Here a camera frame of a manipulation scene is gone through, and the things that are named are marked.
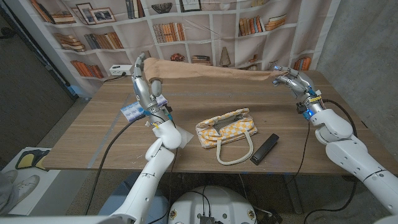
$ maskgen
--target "picture frame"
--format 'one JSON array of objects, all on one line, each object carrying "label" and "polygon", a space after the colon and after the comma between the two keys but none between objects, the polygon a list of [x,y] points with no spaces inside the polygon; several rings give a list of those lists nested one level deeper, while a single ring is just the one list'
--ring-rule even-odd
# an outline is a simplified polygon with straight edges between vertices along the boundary
[{"label": "picture frame", "polygon": [[83,15],[81,14],[79,8],[70,8],[70,9],[75,13],[75,15],[80,19],[80,21],[81,21],[83,24],[86,24],[86,25],[87,25],[86,19],[85,19],[85,18],[83,17]]},{"label": "picture frame", "polygon": [[90,3],[77,4],[76,7],[79,9],[81,15],[88,25],[96,24],[93,16],[90,13],[90,10],[93,9]]},{"label": "picture frame", "polygon": [[116,22],[115,17],[111,11],[111,8],[100,8],[90,10],[91,16],[97,24],[102,24],[105,22]]},{"label": "picture frame", "polygon": [[201,11],[200,0],[180,0],[181,12]]}]

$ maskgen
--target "shoe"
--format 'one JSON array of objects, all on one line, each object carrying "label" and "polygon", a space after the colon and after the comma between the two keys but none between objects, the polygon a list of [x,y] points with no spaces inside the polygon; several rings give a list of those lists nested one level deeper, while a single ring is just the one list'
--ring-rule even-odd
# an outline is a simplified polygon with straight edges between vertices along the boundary
[{"label": "shoe", "polygon": [[28,179],[17,184],[17,188],[19,190],[17,203],[19,203],[21,200],[24,200],[30,193],[32,193],[39,183],[39,180],[40,177],[38,175],[33,175],[32,177],[29,177]]},{"label": "shoe", "polygon": [[9,170],[9,171],[7,171],[4,175],[7,177],[7,179],[8,179],[11,183],[14,183],[15,179],[16,179],[17,176],[18,176],[18,171],[16,171],[16,170]]}]

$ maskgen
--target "bowl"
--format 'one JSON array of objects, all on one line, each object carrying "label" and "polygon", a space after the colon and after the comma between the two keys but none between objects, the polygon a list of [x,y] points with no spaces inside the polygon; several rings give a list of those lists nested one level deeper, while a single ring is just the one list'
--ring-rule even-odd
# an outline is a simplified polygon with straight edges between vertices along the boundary
[{"label": "bowl", "polygon": [[163,4],[154,4],[154,5],[151,5],[151,6],[157,13],[163,14],[163,13],[170,12],[170,10],[171,10],[171,8],[173,6],[173,3],[168,2],[168,3],[163,3]]}]

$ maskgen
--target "brown cloth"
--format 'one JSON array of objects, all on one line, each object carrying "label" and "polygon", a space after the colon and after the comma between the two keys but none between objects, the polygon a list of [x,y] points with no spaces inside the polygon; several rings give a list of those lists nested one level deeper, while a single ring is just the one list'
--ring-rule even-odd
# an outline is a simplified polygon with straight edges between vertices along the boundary
[{"label": "brown cloth", "polygon": [[286,75],[281,71],[246,71],[239,69],[221,68],[207,65],[195,65],[192,63],[171,62],[157,58],[148,58],[144,61],[144,72],[147,80],[162,81],[164,78],[240,78],[247,80],[265,80]]}]

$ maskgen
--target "bag handle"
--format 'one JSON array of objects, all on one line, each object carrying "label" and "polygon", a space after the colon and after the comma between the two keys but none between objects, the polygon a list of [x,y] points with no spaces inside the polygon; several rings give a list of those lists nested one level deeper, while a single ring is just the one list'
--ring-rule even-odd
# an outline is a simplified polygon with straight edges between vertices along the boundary
[{"label": "bag handle", "polygon": [[224,162],[220,159],[220,153],[221,153],[221,140],[217,140],[217,160],[220,164],[223,165],[233,165],[233,164],[238,164],[240,162],[245,161],[246,159],[249,159],[249,157],[251,156],[251,154],[253,153],[253,142],[251,141],[250,138],[250,134],[248,133],[248,131],[244,132],[244,135],[246,136],[246,139],[248,140],[249,143],[249,152],[244,155],[242,158],[240,159],[236,159],[234,161],[230,161],[230,162]]}]

